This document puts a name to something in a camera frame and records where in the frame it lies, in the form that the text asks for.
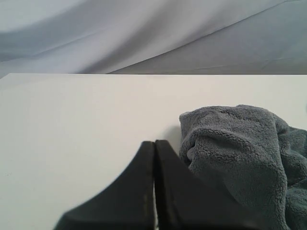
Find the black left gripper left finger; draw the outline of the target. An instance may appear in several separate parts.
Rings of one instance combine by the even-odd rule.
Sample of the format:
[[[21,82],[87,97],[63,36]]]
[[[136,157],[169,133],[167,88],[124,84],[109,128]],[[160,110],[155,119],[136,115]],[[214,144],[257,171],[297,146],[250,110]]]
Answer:
[[[153,230],[154,143],[145,141],[105,190],[63,214],[57,230]]]

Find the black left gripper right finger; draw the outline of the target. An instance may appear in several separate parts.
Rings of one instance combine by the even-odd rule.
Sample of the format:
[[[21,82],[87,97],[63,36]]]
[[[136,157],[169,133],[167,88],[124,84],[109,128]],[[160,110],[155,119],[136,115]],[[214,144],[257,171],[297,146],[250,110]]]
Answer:
[[[207,186],[166,140],[155,141],[154,190],[161,230],[264,230],[263,219]]]

